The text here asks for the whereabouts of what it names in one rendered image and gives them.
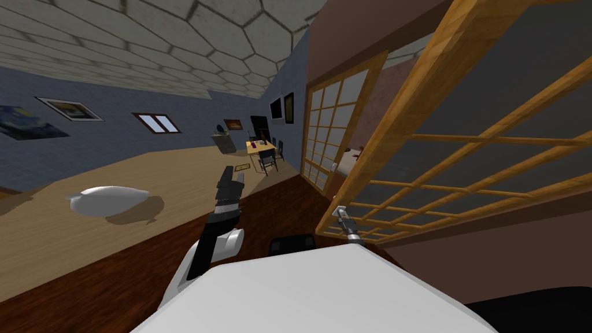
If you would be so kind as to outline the wooden dining table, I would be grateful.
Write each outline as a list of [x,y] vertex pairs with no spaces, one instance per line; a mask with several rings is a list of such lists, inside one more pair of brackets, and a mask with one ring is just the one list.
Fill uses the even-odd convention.
[[260,167],[260,163],[258,162],[260,160],[260,158],[258,157],[258,155],[260,155],[260,152],[269,149],[277,149],[269,141],[265,141],[265,143],[261,143],[260,141],[247,141],[246,148],[247,155],[250,157],[250,161],[253,164],[253,168],[257,173],[263,173],[263,170]]

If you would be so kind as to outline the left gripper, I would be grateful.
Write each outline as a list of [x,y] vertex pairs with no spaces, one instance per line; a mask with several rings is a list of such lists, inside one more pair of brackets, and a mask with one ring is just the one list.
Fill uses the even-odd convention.
[[239,172],[236,180],[233,180],[234,167],[232,165],[224,168],[221,181],[217,184],[215,199],[218,204],[237,204],[244,189],[245,175]]

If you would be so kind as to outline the blue night sky painting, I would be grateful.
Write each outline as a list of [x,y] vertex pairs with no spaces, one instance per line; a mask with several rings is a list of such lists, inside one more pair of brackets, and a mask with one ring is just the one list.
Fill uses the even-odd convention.
[[69,134],[18,106],[0,106],[0,133],[15,140],[69,137]]

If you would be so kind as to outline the white cushion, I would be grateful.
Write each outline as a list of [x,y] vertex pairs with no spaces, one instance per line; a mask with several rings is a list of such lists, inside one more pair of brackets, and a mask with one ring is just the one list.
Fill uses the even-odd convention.
[[73,193],[65,198],[72,211],[90,217],[109,217],[141,204],[149,192],[130,187],[100,186]]

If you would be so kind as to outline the red framed window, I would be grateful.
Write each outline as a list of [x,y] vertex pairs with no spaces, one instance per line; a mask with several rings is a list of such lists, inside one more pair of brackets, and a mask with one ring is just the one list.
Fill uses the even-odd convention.
[[166,114],[132,113],[152,134],[181,134],[178,126]]

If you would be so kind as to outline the black cabinet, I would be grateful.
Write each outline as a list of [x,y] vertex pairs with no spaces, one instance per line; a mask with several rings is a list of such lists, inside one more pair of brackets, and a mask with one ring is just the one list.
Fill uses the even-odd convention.
[[268,119],[265,116],[250,116],[254,129],[254,136],[257,140],[266,140],[271,142],[272,137],[269,132]]

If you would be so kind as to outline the grey cabinet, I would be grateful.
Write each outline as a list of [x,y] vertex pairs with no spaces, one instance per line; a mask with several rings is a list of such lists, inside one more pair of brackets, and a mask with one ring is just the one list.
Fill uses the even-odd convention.
[[236,146],[230,138],[228,132],[220,125],[216,125],[216,131],[211,136],[215,145],[223,155],[236,153]]

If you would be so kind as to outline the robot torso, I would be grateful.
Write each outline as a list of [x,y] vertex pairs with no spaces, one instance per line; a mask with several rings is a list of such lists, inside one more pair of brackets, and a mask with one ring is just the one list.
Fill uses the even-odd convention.
[[498,333],[361,245],[223,264],[190,280],[192,245],[158,309],[131,333]]

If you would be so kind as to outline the white framed picture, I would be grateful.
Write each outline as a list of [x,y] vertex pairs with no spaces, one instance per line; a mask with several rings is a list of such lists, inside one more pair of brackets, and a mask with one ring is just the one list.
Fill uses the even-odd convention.
[[40,100],[55,112],[67,118],[69,121],[77,122],[91,122],[91,121],[103,121],[101,117],[87,108],[80,102],[65,101],[59,99],[41,98],[35,97]]

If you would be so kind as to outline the wooden lattice door leaf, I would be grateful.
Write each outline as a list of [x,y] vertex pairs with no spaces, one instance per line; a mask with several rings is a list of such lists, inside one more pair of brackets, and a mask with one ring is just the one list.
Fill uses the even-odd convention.
[[301,175],[326,195],[388,51],[307,90]]
[[[506,134],[592,79],[592,56],[477,136],[427,135],[417,129],[478,61],[528,8],[576,0],[453,0],[422,55],[370,138],[360,160],[320,220],[316,234],[352,241],[347,229],[332,227],[345,207],[411,140],[460,143],[461,147],[411,183],[357,218],[371,229],[361,239],[381,244],[499,214],[592,188],[592,172],[528,193],[494,191],[491,186],[592,146],[592,130],[573,139],[513,138]],[[430,181],[491,144],[546,146],[547,150],[468,187],[433,186]]]

